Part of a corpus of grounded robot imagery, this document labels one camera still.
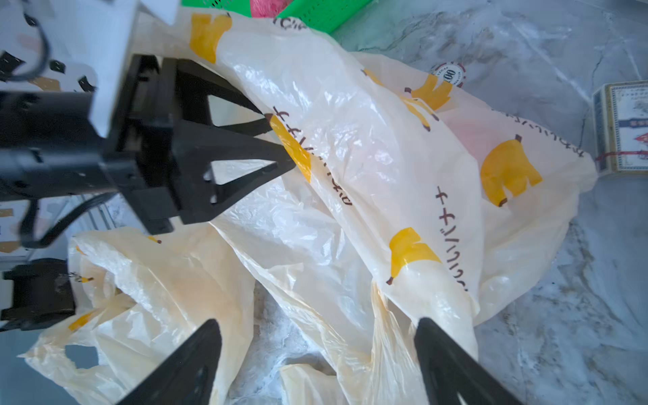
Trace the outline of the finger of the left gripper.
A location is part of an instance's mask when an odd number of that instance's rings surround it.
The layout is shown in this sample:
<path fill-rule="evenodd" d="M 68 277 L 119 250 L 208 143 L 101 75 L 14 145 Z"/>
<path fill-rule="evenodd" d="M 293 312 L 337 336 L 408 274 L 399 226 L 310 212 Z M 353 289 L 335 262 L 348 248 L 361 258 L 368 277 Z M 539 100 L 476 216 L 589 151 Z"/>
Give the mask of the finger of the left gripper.
<path fill-rule="evenodd" d="M 261 136 L 267 119 L 217 127 L 180 121 L 172 152 L 184 224 L 209 222 L 251 192 L 295 169 L 285 148 Z"/>
<path fill-rule="evenodd" d="M 186 121 L 251 137 L 268 133 L 267 118 L 233 123 L 234 113 L 247 110 L 261 116 L 261 111 L 236 87 L 210 69 L 188 59 L 177 61 L 175 93 L 182 118 Z"/>

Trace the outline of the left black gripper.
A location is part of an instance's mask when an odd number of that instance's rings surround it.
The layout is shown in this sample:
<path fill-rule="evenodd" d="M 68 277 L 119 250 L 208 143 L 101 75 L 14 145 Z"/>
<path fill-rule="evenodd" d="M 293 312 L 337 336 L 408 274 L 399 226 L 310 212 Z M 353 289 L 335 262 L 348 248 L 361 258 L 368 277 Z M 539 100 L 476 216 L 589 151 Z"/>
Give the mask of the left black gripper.
<path fill-rule="evenodd" d="M 49 236 L 116 194 L 148 233 L 172 232 L 177 209 L 167 177 L 168 144 L 152 145 L 137 122 L 159 72 L 156 57 L 133 57 L 105 138 L 89 121 L 91 93 L 2 92 L 1 199 L 28 202 L 20 235 L 35 235 L 40 200 L 85 194 L 90 200 L 52 226 Z"/>

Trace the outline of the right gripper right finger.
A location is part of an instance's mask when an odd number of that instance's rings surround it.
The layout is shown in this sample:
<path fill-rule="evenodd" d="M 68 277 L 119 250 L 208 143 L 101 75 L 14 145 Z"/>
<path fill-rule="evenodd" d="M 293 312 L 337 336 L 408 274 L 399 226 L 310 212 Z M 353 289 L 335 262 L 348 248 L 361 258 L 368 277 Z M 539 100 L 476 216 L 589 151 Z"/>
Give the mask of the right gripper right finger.
<path fill-rule="evenodd" d="M 521 404 L 432 319 L 420 319 L 414 346 L 431 404 Z"/>

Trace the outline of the beige plastic bag with apples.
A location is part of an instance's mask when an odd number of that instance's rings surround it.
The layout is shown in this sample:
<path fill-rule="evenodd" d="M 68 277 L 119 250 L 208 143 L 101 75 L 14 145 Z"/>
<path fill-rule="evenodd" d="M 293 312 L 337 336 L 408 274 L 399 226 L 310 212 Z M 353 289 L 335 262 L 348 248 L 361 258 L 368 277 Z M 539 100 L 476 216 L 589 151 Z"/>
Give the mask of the beige plastic bag with apples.
<path fill-rule="evenodd" d="M 255 281 L 212 225 L 80 233 L 69 267 L 79 310 L 40 334 L 28 366 L 78 403 L 117 403 L 214 319 L 222 349 L 210 401 L 225 402 L 253 338 Z"/>

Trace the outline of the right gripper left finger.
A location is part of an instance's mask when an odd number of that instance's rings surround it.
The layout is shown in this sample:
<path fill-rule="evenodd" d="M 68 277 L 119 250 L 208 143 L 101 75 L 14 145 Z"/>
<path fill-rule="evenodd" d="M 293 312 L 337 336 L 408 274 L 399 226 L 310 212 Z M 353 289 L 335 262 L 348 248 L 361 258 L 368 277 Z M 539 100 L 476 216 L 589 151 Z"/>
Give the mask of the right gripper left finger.
<path fill-rule="evenodd" d="M 209 319 L 118 404 L 209 404 L 221 349 L 219 324 Z"/>

